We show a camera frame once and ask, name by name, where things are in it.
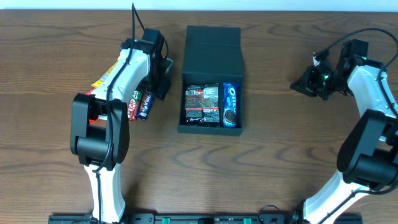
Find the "black snack packet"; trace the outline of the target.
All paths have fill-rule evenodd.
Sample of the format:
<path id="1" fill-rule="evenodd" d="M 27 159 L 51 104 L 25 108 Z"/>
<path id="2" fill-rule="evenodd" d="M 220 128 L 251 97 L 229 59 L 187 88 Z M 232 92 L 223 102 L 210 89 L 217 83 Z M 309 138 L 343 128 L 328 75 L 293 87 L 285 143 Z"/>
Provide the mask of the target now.
<path id="1" fill-rule="evenodd" d="M 220 127 L 219 83 L 187 86 L 185 120 L 187 124 Z"/>

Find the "blue Oreo cookie pack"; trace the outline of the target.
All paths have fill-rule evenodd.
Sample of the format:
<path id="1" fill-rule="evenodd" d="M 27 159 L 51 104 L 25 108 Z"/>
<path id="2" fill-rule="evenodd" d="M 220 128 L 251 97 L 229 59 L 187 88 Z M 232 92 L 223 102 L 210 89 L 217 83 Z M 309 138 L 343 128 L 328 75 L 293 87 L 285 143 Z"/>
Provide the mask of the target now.
<path id="1" fill-rule="evenodd" d="M 225 128 L 235 128 L 237 123 L 237 96 L 238 84 L 223 83 L 223 126 Z"/>

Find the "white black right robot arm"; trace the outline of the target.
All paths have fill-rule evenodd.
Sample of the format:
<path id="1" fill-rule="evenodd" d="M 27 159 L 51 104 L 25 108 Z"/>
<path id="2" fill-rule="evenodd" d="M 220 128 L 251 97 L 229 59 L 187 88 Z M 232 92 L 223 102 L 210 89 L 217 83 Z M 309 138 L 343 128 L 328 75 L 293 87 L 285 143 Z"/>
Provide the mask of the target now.
<path id="1" fill-rule="evenodd" d="M 353 39 L 342 46 L 332 69 L 325 49 L 290 88 L 323 100 L 335 92 L 352 95 L 360 119 L 337 156 L 337 170 L 312 197 L 305 199 L 290 223 L 334 223 L 367 195 L 385 195 L 397 188 L 397 105 L 383 63 L 368 58 L 368 43 Z"/>

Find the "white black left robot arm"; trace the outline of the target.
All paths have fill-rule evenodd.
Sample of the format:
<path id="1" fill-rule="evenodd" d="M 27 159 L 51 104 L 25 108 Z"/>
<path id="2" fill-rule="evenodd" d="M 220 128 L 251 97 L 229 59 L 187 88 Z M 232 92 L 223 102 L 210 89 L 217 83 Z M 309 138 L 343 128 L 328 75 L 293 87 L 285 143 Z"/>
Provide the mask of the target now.
<path id="1" fill-rule="evenodd" d="M 128 105 L 136 90 L 165 98 L 173 65 L 162 55 L 166 46 L 159 30 L 145 28 L 141 39 L 121 44 L 116 63 L 91 93 L 73 99 L 70 149 L 90 178 L 96 223 L 119 223 L 124 215 L 120 176 L 130 143 Z"/>

